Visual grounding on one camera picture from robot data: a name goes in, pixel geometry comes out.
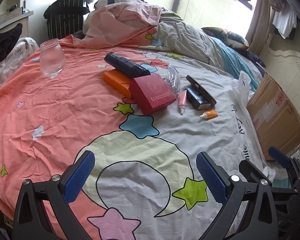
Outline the pink squeeze tube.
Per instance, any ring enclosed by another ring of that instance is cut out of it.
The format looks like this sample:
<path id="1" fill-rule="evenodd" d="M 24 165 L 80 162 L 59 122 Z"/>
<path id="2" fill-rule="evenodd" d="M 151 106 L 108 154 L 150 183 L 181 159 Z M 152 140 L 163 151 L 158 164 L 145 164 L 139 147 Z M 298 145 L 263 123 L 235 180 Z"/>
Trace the pink squeeze tube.
<path id="1" fill-rule="evenodd" d="M 183 90 L 178 94 L 178 108 L 181 115 L 184 114 L 186 108 L 187 90 Z"/>

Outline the clear glass jar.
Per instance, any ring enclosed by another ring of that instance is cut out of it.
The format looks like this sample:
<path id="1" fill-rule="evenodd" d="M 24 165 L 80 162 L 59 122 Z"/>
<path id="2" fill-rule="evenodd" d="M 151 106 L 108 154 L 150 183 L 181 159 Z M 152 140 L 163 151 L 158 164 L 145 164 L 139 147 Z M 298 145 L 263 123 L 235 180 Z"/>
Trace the clear glass jar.
<path id="1" fill-rule="evenodd" d="M 40 45 L 40 70 L 44 75 L 54 78 L 65 65 L 66 57 L 59 44 L 59 39 L 51 39 Z"/>

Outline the orange flat box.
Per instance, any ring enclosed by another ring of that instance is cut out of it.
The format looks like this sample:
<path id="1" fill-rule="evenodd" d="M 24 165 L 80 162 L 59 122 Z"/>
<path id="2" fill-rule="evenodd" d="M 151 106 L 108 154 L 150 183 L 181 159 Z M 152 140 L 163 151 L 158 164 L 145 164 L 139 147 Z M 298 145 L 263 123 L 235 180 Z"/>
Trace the orange flat box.
<path id="1" fill-rule="evenodd" d="M 131 92 L 129 90 L 131 79 L 116 69 L 109 70 L 103 73 L 103 80 L 125 96 L 128 99 L 132 99 Z"/>

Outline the red square gift box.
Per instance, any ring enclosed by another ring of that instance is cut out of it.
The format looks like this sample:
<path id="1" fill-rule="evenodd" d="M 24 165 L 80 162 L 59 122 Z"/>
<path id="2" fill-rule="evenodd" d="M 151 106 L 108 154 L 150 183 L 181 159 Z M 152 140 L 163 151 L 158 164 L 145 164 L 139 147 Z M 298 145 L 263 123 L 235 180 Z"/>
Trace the red square gift box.
<path id="1" fill-rule="evenodd" d="M 133 78 L 129 91 L 143 115 L 150 115 L 176 100 L 176 97 L 159 74 Z"/>

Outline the black clothing pile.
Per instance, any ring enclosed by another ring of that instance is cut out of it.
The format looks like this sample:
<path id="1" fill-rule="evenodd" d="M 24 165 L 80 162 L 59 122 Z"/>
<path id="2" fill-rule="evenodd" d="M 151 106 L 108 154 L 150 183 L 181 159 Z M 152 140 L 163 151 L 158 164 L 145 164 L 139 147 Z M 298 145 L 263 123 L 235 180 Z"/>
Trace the black clothing pile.
<path id="1" fill-rule="evenodd" d="M 0 33 L 0 62 L 6 59 L 19 40 L 23 29 L 23 24 L 18 23 L 13 29 Z"/>

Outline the beige curtain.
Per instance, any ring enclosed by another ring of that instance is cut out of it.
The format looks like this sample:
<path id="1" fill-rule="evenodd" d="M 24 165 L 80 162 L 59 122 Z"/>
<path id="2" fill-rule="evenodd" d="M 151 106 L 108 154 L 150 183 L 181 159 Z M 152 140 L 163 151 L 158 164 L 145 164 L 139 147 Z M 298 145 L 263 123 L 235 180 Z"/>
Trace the beige curtain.
<path id="1" fill-rule="evenodd" d="M 257 0 L 253 17 L 250 22 L 246 40 L 248 51 L 260 55 L 269 37 L 271 7 L 270 0 Z"/>

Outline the dark blue cylindrical bottle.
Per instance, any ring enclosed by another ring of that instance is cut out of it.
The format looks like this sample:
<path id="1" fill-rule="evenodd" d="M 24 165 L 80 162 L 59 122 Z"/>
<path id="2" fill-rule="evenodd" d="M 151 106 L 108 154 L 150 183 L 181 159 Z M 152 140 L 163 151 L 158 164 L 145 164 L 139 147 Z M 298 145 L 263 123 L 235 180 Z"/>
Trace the dark blue cylindrical bottle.
<path id="1" fill-rule="evenodd" d="M 115 53 L 108 53 L 105 56 L 104 60 L 106 61 L 106 63 L 110 64 L 116 70 L 131 79 L 151 74 L 149 70 L 142 67 L 141 65 L 136 64 L 129 59 Z"/>

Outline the pink crumpled quilt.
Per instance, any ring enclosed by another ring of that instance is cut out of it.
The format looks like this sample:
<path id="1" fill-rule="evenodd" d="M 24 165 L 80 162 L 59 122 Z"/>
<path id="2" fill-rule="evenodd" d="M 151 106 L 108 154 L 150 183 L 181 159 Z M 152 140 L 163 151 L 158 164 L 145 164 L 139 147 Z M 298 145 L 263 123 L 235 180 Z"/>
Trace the pink crumpled quilt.
<path id="1" fill-rule="evenodd" d="M 138 2 L 120 2 L 91 12 L 84 23 L 83 39 L 74 38 L 81 48 L 109 48 L 128 42 L 159 24 L 162 8 Z"/>

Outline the clear bag of cotton swabs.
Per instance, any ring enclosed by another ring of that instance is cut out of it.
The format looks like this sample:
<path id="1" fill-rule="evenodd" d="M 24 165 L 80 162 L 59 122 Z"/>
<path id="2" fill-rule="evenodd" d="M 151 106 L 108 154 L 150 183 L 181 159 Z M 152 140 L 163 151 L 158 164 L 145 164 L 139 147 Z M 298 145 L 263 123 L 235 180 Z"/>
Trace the clear bag of cotton swabs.
<path id="1" fill-rule="evenodd" d="M 166 85 L 177 98 L 180 92 L 180 76 L 178 71 L 171 65 L 168 65 L 167 74 L 164 78 Z"/>

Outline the white carved headboard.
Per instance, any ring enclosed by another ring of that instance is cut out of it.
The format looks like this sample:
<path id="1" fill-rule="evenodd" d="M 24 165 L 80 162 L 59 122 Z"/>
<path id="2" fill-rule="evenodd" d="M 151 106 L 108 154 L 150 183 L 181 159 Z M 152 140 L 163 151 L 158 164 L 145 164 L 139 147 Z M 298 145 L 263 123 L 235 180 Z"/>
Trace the white carved headboard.
<path id="1" fill-rule="evenodd" d="M 269 34 L 261 52 L 266 72 L 274 78 L 300 111 L 300 52 L 273 50 L 270 48 L 273 35 Z"/>

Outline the black striped backpack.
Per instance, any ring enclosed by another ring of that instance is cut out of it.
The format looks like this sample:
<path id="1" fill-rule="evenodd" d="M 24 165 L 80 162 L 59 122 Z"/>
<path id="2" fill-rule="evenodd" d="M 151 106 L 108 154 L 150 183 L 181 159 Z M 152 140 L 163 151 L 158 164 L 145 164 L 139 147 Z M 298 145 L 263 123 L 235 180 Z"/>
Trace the black striped backpack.
<path id="1" fill-rule="evenodd" d="M 57 0 L 44 12 L 49 39 L 62 39 L 82 30 L 84 15 L 90 12 L 86 0 Z"/>

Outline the orange squeeze tube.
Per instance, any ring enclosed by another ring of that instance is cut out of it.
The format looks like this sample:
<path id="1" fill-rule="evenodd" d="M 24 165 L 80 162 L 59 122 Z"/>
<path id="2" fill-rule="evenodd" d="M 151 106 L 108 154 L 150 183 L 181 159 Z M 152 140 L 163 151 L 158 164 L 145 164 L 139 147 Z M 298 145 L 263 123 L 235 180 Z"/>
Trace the orange squeeze tube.
<path id="1" fill-rule="evenodd" d="M 215 110 L 209 110 L 209 111 L 205 111 L 200 118 L 204 119 L 204 120 L 209 120 L 209 119 L 213 119 L 216 118 L 218 116 L 218 113 Z"/>

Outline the white plastic bag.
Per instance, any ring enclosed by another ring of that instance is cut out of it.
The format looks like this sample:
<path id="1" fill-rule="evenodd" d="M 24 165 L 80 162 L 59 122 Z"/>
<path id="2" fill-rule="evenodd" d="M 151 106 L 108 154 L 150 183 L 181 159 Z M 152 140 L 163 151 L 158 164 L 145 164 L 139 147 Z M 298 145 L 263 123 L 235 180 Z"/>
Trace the white plastic bag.
<path id="1" fill-rule="evenodd" d="M 248 101 L 254 94 L 250 83 L 249 75 L 243 71 L 231 83 L 231 98 L 234 101 L 232 111 L 237 122 L 239 152 L 243 160 L 251 161 L 267 179 L 273 182 L 276 171 L 266 164 L 252 117 L 247 109 Z"/>

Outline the white hanging garment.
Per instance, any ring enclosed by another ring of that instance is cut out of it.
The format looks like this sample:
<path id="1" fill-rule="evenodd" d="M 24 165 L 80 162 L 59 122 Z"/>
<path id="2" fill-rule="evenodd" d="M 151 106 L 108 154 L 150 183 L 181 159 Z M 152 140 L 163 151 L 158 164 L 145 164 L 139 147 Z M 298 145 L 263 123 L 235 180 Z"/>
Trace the white hanging garment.
<path id="1" fill-rule="evenodd" d="M 273 25 L 283 39 L 288 38 L 292 30 L 297 27 L 297 14 L 288 3 L 280 12 L 275 12 Z"/>

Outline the dark patterned pillow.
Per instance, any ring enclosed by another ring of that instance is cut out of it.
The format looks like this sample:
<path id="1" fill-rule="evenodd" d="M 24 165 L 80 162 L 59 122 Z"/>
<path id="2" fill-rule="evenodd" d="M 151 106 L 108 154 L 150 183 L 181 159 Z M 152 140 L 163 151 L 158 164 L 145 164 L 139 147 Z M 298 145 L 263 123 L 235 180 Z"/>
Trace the dark patterned pillow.
<path id="1" fill-rule="evenodd" d="M 221 40 L 224 44 L 232 49 L 248 50 L 250 47 L 245 38 L 243 38 L 241 35 L 233 33 L 232 31 L 217 27 L 204 27 L 202 28 L 202 31 L 211 37 Z"/>

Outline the starry night tissue pack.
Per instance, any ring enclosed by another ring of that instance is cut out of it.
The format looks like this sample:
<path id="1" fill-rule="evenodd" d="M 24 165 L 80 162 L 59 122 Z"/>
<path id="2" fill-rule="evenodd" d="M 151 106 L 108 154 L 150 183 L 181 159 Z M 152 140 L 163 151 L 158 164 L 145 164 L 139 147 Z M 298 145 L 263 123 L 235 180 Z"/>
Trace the starry night tissue pack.
<path id="1" fill-rule="evenodd" d="M 186 96 L 189 103 L 196 110 L 205 110 L 211 107 L 211 103 L 209 103 L 203 96 L 193 87 L 186 88 Z"/>

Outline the cartoon star bed sheet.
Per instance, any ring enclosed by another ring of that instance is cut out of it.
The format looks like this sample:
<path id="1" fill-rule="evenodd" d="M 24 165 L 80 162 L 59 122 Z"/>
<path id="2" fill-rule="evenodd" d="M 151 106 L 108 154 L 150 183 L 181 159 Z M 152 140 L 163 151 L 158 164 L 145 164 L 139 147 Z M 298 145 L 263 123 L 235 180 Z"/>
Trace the cartoon star bed sheet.
<path id="1" fill-rule="evenodd" d="M 262 160 L 243 102 L 232 82 L 241 72 L 256 90 L 257 67 L 201 30 L 164 12 L 160 23 L 127 44 L 79 48 L 60 40 L 66 65 L 54 77 L 40 71 L 34 52 L 0 87 L 0 211 L 13 217 L 25 179 L 61 174 L 85 151 L 95 166 L 70 205 L 93 239 L 199 239 L 221 205 L 196 168 L 207 152 L 230 174 L 240 161 Z M 174 68 L 180 90 L 187 76 L 217 101 L 217 117 L 202 120 L 178 103 L 144 115 L 138 105 L 103 80 L 114 52 L 166 77 Z"/>

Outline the white bedside desk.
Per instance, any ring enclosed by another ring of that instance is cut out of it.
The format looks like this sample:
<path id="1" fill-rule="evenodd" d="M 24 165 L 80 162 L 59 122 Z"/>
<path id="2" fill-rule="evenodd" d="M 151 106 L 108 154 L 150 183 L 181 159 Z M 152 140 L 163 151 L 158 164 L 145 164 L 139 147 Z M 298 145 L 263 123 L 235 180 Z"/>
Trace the white bedside desk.
<path id="1" fill-rule="evenodd" d="M 29 17 L 33 11 L 19 7 L 11 12 L 5 12 L 0 15 L 0 33 L 13 29 L 17 24 L 23 25 L 20 37 L 29 36 Z"/>

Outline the clear plastic wrapped bundle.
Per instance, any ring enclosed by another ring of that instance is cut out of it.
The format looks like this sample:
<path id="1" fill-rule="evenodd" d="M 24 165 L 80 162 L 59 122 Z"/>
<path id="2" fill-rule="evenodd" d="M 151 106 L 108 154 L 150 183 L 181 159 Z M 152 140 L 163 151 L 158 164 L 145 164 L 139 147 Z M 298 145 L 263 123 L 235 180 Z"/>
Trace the clear plastic wrapped bundle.
<path id="1" fill-rule="evenodd" d="M 31 37 L 18 40 L 6 59 L 0 62 L 0 86 L 32 55 L 39 46 Z"/>

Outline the brown cardboard box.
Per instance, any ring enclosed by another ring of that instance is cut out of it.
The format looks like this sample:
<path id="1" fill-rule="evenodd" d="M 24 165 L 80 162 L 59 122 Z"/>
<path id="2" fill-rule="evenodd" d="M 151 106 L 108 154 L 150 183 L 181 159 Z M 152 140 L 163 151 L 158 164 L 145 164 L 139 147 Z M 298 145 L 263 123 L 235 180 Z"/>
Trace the brown cardboard box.
<path id="1" fill-rule="evenodd" d="M 270 75 L 264 75 L 249 99 L 247 109 L 266 161 L 273 160 L 268 154 L 271 146 L 286 156 L 291 156 L 300 149 L 300 115 Z"/>

